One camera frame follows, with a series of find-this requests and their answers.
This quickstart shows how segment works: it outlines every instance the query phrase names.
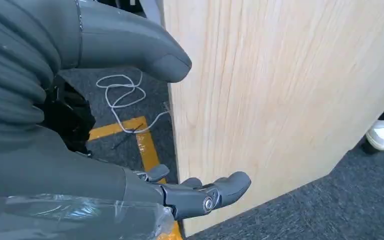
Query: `yellow line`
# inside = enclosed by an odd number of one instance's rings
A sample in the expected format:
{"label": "yellow line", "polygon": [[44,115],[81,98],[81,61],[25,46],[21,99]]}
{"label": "yellow line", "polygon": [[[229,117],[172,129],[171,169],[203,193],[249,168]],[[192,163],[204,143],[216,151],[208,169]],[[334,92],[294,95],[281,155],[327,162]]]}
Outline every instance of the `yellow line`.
{"label": "yellow line", "polygon": [[[145,129],[148,127],[147,120],[144,116],[136,118],[137,122],[129,122],[124,126],[135,129],[138,126],[139,130]],[[142,157],[143,168],[145,171],[149,171],[153,167],[160,164],[158,159],[157,151],[155,150],[154,141],[152,140],[151,133],[149,131],[137,133],[136,134],[137,145],[139,146],[140,156]],[[166,183],[166,179],[163,178],[159,181],[162,184]],[[182,235],[180,234],[180,228],[178,222],[174,222],[173,230],[168,235],[160,235],[158,240],[182,240]]]}
{"label": "yellow line", "polygon": [[106,136],[109,136],[109,135],[113,135],[113,134],[116,134],[116,133],[119,133],[119,132],[123,132],[123,129],[119,126],[118,123],[97,127],[97,128],[92,129],[89,132],[89,134],[90,134],[89,141],[92,141],[92,140],[95,140],[95,139],[99,139],[99,138],[103,138],[103,137],[106,137]]}
{"label": "yellow line", "polygon": [[[126,120],[122,124],[125,129],[136,129],[139,127],[138,129],[142,130],[148,127],[147,120],[144,116]],[[121,129],[118,123],[97,127],[90,131],[89,141],[120,133],[122,131],[123,130]],[[155,149],[154,141],[152,140],[152,136],[149,131],[137,133],[136,141],[137,146],[139,147],[139,152],[142,158],[143,168],[145,171],[149,171],[153,167],[160,164],[160,160],[158,159],[157,151]],[[165,184],[166,179],[163,178],[159,182]],[[158,240],[183,240],[182,235],[180,234],[178,222],[174,222],[173,230],[170,234],[160,235],[158,237]]]}

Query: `wood grain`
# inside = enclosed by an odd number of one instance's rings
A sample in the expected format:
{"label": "wood grain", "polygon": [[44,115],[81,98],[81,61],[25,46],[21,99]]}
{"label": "wood grain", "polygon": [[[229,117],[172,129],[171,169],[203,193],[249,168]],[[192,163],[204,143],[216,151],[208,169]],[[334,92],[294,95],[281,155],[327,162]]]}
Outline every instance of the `wood grain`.
{"label": "wood grain", "polygon": [[384,0],[165,0],[193,67],[170,86],[180,181],[244,171],[187,236],[328,174],[384,110]]}

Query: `plastic wrap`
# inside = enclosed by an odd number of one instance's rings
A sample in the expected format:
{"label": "plastic wrap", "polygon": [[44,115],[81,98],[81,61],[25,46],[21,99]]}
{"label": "plastic wrap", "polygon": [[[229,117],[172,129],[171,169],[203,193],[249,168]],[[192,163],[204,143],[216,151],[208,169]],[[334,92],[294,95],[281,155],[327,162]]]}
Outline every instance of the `plastic wrap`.
{"label": "plastic wrap", "polygon": [[169,234],[170,208],[70,195],[0,197],[0,240],[154,240]]}

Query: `robotic hand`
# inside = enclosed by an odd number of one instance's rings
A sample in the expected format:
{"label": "robotic hand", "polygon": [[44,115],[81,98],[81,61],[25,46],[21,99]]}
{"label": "robotic hand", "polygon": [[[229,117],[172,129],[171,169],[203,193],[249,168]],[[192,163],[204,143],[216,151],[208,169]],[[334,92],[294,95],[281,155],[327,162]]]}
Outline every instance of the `robotic hand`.
{"label": "robotic hand", "polygon": [[[0,198],[46,193],[157,204],[170,209],[176,220],[235,203],[251,184],[243,172],[207,185],[197,178],[179,185],[160,184],[157,181],[168,173],[164,165],[133,172],[96,161],[69,151],[58,134],[38,125],[44,116],[34,104],[44,102],[44,89],[59,70],[120,65],[133,65],[169,83],[181,81],[192,67],[188,55],[162,27],[120,9],[88,0],[0,1]],[[23,215],[20,209],[25,213],[31,208],[2,207],[0,218]],[[125,228],[156,221],[137,211],[128,214],[130,225]],[[37,221],[30,223],[37,226]],[[80,236],[74,226],[58,226],[64,232],[61,239]],[[89,230],[90,222],[82,226],[82,239],[102,237],[102,232]],[[0,226],[0,233],[8,229]]]}

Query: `white cable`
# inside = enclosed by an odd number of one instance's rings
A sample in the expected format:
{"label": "white cable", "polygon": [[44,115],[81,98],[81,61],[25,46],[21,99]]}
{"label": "white cable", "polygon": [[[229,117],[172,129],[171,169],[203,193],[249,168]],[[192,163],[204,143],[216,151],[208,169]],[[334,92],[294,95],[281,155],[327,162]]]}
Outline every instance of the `white cable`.
{"label": "white cable", "polygon": [[[125,78],[127,80],[130,81],[130,84],[119,84],[119,83],[115,83],[115,84],[110,84],[110,85],[100,85],[99,83],[105,79],[111,79],[111,78],[116,78],[116,77],[122,77],[122,78]],[[129,107],[133,104],[137,104],[139,103],[140,101],[144,100],[146,97],[147,97],[147,93],[141,88],[139,87],[139,85],[141,85],[142,83],[142,78],[144,77],[144,74],[142,73],[142,71],[140,72],[140,79],[139,79],[139,82],[135,85],[132,81],[132,79],[124,74],[115,74],[115,75],[109,75],[109,76],[104,76],[102,78],[100,78],[98,81],[96,81],[96,86],[98,88],[101,88],[101,89],[105,89],[105,99],[106,99],[106,103],[108,104],[108,106],[111,108],[111,112],[112,114],[114,115],[115,119],[117,120],[118,122],[118,125],[120,125],[120,128],[123,129],[124,132],[128,133],[128,134],[132,134],[132,133],[135,133],[135,134],[140,134],[140,133],[143,133],[143,132],[146,132],[148,131],[150,128],[152,128],[152,126],[157,122],[157,120],[164,114],[168,114],[169,111],[163,111],[161,112],[160,114],[158,114],[155,118],[155,120],[145,129],[141,129],[141,130],[135,130],[135,131],[129,131],[129,130],[126,130],[124,127],[123,127],[123,124],[122,122],[120,121],[119,119],[119,116],[117,115],[115,109],[122,109],[122,108],[126,108],[126,107]],[[120,96],[119,98],[117,98],[117,100],[115,100],[114,103],[110,103],[110,100],[108,99],[108,91],[112,88],[130,88],[131,90],[125,94],[123,94],[122,96]],[[120,102],[122,99],[124,99],[125,97],[129,96],[130,94],[132,94],[135,90],[139,90],[143,93],[143,96],[137,100],[134,100],[130,103],[127,103],[127,104],[120,104],[120,105],[117,105],[118,102]]]}

